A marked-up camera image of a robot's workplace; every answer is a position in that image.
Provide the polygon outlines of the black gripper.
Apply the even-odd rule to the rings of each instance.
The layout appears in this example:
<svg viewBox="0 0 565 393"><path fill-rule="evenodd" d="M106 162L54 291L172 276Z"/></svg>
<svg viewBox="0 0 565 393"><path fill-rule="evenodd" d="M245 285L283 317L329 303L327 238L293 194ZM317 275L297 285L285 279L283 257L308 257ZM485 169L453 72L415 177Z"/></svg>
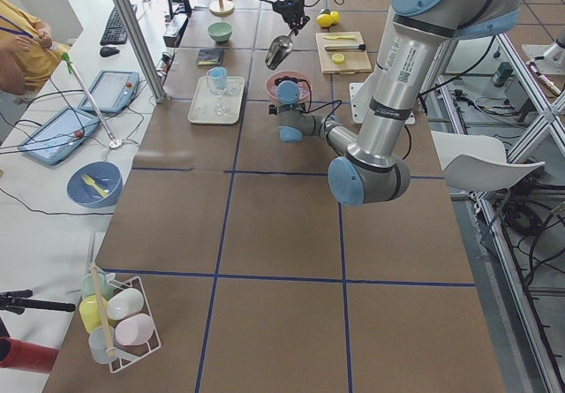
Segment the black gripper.
<svg viewBox="0 0 565 393"><path fill-rule="evenodd" d="M289 25L288 36L298 35L308 23L305 15L305 0L276 0L272 3L273 11L280 14L283 21Z"/></svg>

